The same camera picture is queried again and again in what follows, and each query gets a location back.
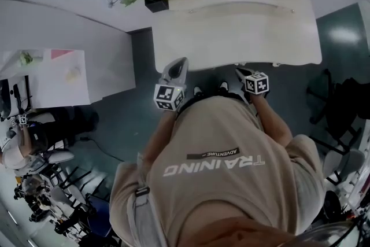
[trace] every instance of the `person's arm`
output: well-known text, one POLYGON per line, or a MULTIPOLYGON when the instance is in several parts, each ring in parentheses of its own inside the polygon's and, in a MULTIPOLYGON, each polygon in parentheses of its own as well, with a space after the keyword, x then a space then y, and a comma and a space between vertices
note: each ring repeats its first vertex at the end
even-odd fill
POLYGON ((143 152, 143 163, 150 168, 164 147, 169 143, 173 125, 176 121, 176 112, 165 111, 154 134, 150 137, 143 152))
POLYGON ((256 107, 265 133, 277 143, 286 147, 293 139, 288 125, 272 110, 263 96, 251 94, 250 99, 256 107))
POLYGON ((31 137, 29 136, 28 128, 25 124, 22 125, 23 133, 21 132, 21 143, 19 146, 20 152, 23 157, 32 153, 31 137))

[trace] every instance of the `dark floor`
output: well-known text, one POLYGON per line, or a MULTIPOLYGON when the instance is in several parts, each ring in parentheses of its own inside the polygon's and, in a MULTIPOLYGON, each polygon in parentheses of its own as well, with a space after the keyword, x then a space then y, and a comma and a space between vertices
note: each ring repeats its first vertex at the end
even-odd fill
MULTIPOLYGON (((336 82, 354 77, 360 83, 370 81, 370 58, 367 39, 358 5, 352 5, 317 20, 323 62, 320 65, 288 66, 274 68, 271 64, 252 63, 249 68, 269 75, 270 89, 267 99, 270 105, 287 122, 293 135, 306 134, 335 143, 324 132, 325 120, 317 126, 309 122, 321 103, 306 95, 307 85, 321 94, 327 92, 326 80, 320 78, 323 69, 329 68, 336 82)), ((98 129, 90 133, 100 147, 124 161, 135 161, 154 131, 161 111, 153 103, 154 85, 160 77, 154 65, 151 31, 132 35, 136 88, 96 102, 92 107, 98 112, 98 129)), ((234 74, 234 65, 188 73, 188 95, 195 85, 205 91, 227 80, 231 91, 239 92, 241 85, 234 74)), ((356 120, 355 127, 364 125, 356 120)), ((94 143, 77 143, 73 148, 74 164, 84 169, 106 172, 109 187, 119 161, 101 153, 94 143)))

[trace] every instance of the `beige t-shirt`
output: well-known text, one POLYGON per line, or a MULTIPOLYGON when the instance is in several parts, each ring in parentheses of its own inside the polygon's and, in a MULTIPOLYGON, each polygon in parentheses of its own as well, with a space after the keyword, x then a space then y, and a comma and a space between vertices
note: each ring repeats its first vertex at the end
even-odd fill
MULTIPOLYGON (((112 227, 130 243, 126 206, 137 179, 136 165, 121 164, 110 200, 112 227)), ((263 132, 245 104, 224 97, 205 99, 181 114, 147 176, 169 246, 176 246, 189 213, 212 200, 228 202, 264 225, 301 233, 323 205, 323 180, 310 138, 299 135, 284 148, 263 132)))

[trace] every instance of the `t-shirt sleeve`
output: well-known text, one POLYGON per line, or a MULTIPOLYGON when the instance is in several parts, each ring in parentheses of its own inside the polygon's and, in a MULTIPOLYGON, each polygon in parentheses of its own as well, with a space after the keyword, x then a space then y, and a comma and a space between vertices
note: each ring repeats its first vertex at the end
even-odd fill
POLYGON ((297 234, 300 234, 309 227, 324 204, 324 176, 312 139, 296 136, 286 150, 293 164, 300 216, 297 234))
POLYGON ((127 218, 128 198, 138 188, 136 164, 121 163, 116 172, 110 196, 110 223, 116 234, 130 245, 134 244, 127 218))

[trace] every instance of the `black flower pot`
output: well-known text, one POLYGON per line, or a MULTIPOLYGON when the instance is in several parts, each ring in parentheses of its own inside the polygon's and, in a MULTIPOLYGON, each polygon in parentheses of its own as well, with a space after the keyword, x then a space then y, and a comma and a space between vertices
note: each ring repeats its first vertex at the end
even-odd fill
POLYGON ((150 9, 152 13, 161 12, 168 9, 168 0, 145 0, 145 6, 150 9))

